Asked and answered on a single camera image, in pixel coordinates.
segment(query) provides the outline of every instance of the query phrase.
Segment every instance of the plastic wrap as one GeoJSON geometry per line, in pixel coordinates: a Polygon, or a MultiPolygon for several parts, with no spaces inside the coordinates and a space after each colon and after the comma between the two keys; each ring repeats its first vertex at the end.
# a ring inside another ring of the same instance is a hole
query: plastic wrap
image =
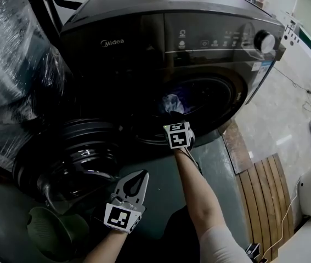
{"type": "Polygon", "coordinates": [[[66,67],[50,45],[28,0],[0,0],[0,167],[54,121],[66,67]]]}

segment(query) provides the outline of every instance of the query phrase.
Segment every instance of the washing machine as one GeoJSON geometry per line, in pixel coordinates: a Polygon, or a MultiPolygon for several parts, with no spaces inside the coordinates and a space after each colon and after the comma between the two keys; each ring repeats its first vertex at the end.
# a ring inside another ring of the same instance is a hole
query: washing machine
{"type": "Polygon", "coordinates": [[[86,1],[59,32],[76,101],[18,149],[14,180],[65,212],[107,197],[124,164],[170,154],[165,124],[188,121],[195,146],[212,141],[282,57],[283,33],[247,0],[86,1]],[[169,97],[182,112],[166,111],[169,97]]]}

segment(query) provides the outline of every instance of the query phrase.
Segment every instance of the wooden board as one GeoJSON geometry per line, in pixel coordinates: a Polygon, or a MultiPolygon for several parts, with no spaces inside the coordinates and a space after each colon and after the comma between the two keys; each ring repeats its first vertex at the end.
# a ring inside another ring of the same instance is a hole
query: wooden board
{"type": "Polygon", "coordinates": [[[253,166],[247,146],[234,120],[226,129],[223,139],[236,174],[253,166]]]}
{"type": "MultiPolygon", "coordinates": [[[[255,167],[252,167],[248,170],[250,181],[252,183],[256,205],[258,207],[261,233],[263,237],[263,242],[261,244],[261,251],[265,253],[267,249],[271,246],[271,237],[270,237],[270,227],[269,220],[267,217],[266,205],[264,200],[264,195],[260,185],[259,177],[255,167]]],[[[271,261],[271,250],[266,253],[265,258],[270,262],[271,261]]]]}
{"type": "MultiPolygon", "coordinates": [[[[278,241],[278,235],[277,235],[275,209],[274,209],[274,204],[272,202],[271,191],[269,188],[269,184],[267,181],[267,177],[266,177],[266,173],[265,173],[262,161],[256,163],[255,168],[256,168],[259,181],[261,184],[261,189],[264,195],[266,211],[267,211],[267,216],[268,216],[268,221],[269,221],[269,228],[270,228],[271,245],[273,245],[274,243],[278,241]]],[[[271,248],[271,251],[272,251],[272,260],[274,260],[278,256],[278,248],[274,246],[273,248],[271,248]]]]}
{"type": "Polygon", "coordinates": [[[291,203],[287,182],[277,154],[270,156],[237,176],[248,230],[254,243],[261,244],[261,256],[269,261],[278,257],[278,248],[293,235],[293,213],[291,209],[283,223],[291,203]],[[271,250],[273,244],[282,240],[271,250]]]}
{"type": "MultiPolygon", "coordinates": [[[[283,193],[284,193],[285,201],[286,201],[286,207],[288,209],[289,205],[291,204],[291,198],[290,198],[289,191],[288,191],[285,173],[283,172],[281,160],[278,154],[274,154],[273,157],[274,157],[274,160],[277,166],[278,173],[280,175],[280,180],[282,183],[283,193]]],[[[294,235],[294,220],[293,220],[292,208],[290,208],[290,210],[288,211],[287,217],[288,217],[288,225],[289,225],[289,238],[291,238],[294,235]]]]}
{"type": "Polygon", "coordinates": [[[258,207],[255,201],[254,191],[252,184],[250,182],[249,173],[248,171],[243,171],[240,174],[242,187],[247,199],[247,207],[249,210],[250,222],[252,225],[252,232],[253,232],[253,241],[254,243],[263,244],[263,237],[261,233],[261,226],[260,226],[260,219],[259,219],[259,212],[258,207]]]}
{"type": "MultiPolygon", "coordinates": [[[[281,218],[283,219],[283,217],[286,215],[287,208],[286,208],[285,195],[284,195],[284,192],[283,192],[280,175],[278,173],[274,157],[273,156],[268,157],[268,161],[269,161],[269,164],[270,164],[270,168],[271,168],[271,172],[272,172],[273,178],[275,180],[277,195],[278,195],[278,199],[279,199],[279,203],[280,203],[280,208],[281,208],[281,218]]],[[[283,226],[283,239],[284,239],[284,243],[286,243],[289,240],[288,225],[289,225],[288,218],[286,217],[285,220],[283,221],[283,224],[282,224],[282,226],[283,226]]]]}
{"type": "Polygon", "coordinates": [[[247,200],[245,198],[245,194],[244,194],[244,190],[243,190],[243,186],[242,186],[242,181],[241,181],[241,178],[239,177],[239,175],[236,176],[236,179],[237,179],[237,184],[238,184],[239,192],[241,194],[243,208],[244,208],[244,213],[245,213],[245,218],[246,218],[246,222],[247,222],[249,242],[252,243],[253,242],[253,233],[252,233],[252,225],[250,223],[249,211],[248,211],[248,207],[247,207],[247,200]]]}

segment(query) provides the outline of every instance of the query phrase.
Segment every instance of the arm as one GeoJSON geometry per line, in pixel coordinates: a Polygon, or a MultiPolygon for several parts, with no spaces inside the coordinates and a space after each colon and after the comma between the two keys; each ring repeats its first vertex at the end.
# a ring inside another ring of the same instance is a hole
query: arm
{"type": "Polygon", "coordinates": [[[112,230],[86,257],[83,263],[114,263],[127,233],[112,230]]]}
{"type": "Polygon", "coordinates": [[[225,226],[218,199],[194,163],[180,150],[174,150],[189,216],[197,236],[213,226],[225,226]]]}

